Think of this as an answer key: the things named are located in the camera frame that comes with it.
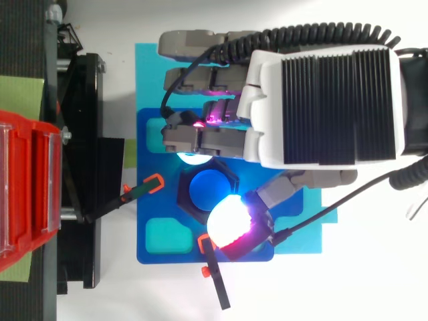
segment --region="robotic hand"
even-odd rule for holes
[[[400,38],[387,43],[390,34],[360,23],[162,34],[160,55],[192,62],[167,72],[160,107],[166,150],[292,170],[239,200],[249,209],[251,233],[245,245],[241,235],[232,251],[222,248],[231,259],[261,239],[275,245],[291,233],[273,233],[268,209],[301,186],[349,184],[361,165],[428,153],[428,49],[393,51]],[[413,57],[400,58],[407,54]],[[206,63],[217,65],[199,66]],[[173,92],[235,97],[206,103],[199,117],[168,107]],[[428,180],[428,157],[371,181],[314,219],[383,179],[396,189],[418,185]]]

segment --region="blue mat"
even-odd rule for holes
[[[185,67],[157,55],[156,45],[142,43],[136,45],[136,111],[137,111],[137,180],[153,173],[165,179],[165,188],[153,195],[138,200],[137,258],[141,263],[188,263],[204,262],[197,238],[206,233],[206,227],[196,222],[190,215],[177,207],[177,191],[180,172],[190,165],[177,155],[165,153],[162,145],[161,128],[165,121],[160,118],[159,106],[165,94],[163,83],[167,70]],[[175,110],[192,108],[200,114],[204,102],[213,100],[205,96],[180,96],[173,94],[169,105]],[[279,171],[262,168],[259,164],[243,160],[220,158],[239,177],[240,195],[254,189]],[[213,176],[212,173],[201,180]],[[199,181],[200,195],[216,194],[222,198],[226,193],[221,177],[218,183],[204,184]],[[218,200],[203,202],[204,207],[213,206]],[[276,230],[293,226],[322,209],[320,190],[304,189],[271,211]],[[287,242],[275,249],[269,244],[259,246],[255,251],[241,258],[241,261],[268,261],[275,253],[320,253],[322,251],[322,223],[337,223],[335,211],[309,227],[293,234]],[[228,259],[216,250],[219,261]]]

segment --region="red container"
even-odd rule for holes
[[[31,247],[31,127],[0,112],[0,271]]]
[[[33,122],[32,242],[37,249],[61,225],[62,138],[58,128]]]
[[[60,228],[61,164],[58,128],[0,111],[0,272]]]

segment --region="green mat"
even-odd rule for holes
[[[125,140],[123,167],[125,169],[136,168],[136,139]]]
[[[0,76],[0,110],[39,119],[43,79]],[[31,253],[0,273],[0,281],[28,282]]]

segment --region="orange clip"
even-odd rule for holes
[[[201,271],[204,278],[209,278],[211,276],[211,272],[209,271],[209,268],[207,266],[203,266],[201,268]]]
[[[128,184],[123,184],[123,191],[125,194],[131,192],[131,190],[132,189],[128,186]],[[126,199],[124,197],[122,197],[121,199],[122,202],[126,202]]]
[[[202,246],[202,240],[203,239],[209,239],[209,236],[208,236],[208,234],[202,234],[200,237],[198,237],[198,245],[199,245],[199,249],[201,250],[201,253],[202,254],[205,254],[205,251],[203,250],[203,246]],[[213,245],[213,249],[216,249],[217,248],[217,246],[214,244],[214,242],[213,242],[213,240],[212,239],[210,239],[210,241],[211,241],[211,244]]]
[[[163,177],[161,177],[161,175],[160,175],[160,174],[158,174],[158,173],[155,173],[155,174],[153,174],[153,175],[151,175],[151,176],[147,177],[145,180],[143,180],[143,183],[147,183],[147,182],[151,181],[152,179],[158,179],[158,180],[159,180],[159,182],[160,182],[160,185],[159,185],[158,187],[155,187],[154,189],[152,189],[152,190],[149,192],[150,194],[153,194],[153,193],[155,193],[155,192],[157,192],[157,191],[159,191],[159,190],[163,189],[163,188],[164,188],[164,186],[165,186],[165,180],[164,180],[164,179],[163,179]]]

